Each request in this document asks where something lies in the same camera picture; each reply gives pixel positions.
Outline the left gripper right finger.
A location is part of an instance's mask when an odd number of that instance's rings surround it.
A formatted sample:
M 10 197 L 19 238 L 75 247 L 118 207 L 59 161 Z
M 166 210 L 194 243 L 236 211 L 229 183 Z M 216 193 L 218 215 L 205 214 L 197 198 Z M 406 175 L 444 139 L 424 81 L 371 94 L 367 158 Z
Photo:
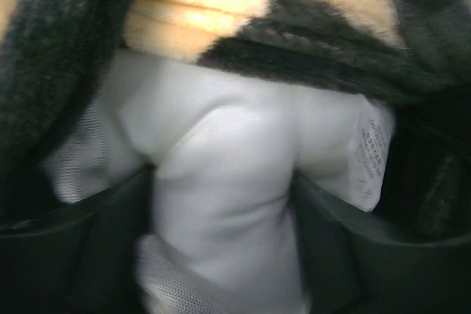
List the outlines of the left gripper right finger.
M 294 209 L 312 313 L 469 313 L 470 236 L 421 242 L 302 174 Z

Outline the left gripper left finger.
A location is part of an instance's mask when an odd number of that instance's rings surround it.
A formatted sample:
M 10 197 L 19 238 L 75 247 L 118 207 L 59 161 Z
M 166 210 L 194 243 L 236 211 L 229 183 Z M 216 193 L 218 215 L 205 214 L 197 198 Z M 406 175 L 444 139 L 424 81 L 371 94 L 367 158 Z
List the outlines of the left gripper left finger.
M 142 313 L 134 279 L 137 239 L 149 227 L 152 169 L 75 204 L 45 182 L 25 183 L 16 218 L 1 219 L 2 313 Z

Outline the white pillow insert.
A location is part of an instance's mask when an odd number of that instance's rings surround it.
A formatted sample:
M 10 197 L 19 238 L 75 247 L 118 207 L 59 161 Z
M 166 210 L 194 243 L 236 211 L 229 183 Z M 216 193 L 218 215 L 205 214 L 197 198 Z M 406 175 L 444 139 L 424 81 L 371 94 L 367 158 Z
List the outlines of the white pillow insert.
M 66 203 L 156 167 L 136 271 L 148 313 L 307 313 L 288 188 L 300 169 L 349 203 L 365 101 L 120 51 L 43 165 Z

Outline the black floral plush pillowcase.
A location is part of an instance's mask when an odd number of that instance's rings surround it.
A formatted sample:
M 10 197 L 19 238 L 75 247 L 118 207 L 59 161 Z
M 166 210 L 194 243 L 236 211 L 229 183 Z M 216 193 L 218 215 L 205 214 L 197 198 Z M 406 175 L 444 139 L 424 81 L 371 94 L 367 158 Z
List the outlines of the black floral plush pillowcase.
M 72 130 L 119 46 L 400 113 L 380 214 L 427 238 L 470 231 L 470 0 L 1 0 L 1 222 Z

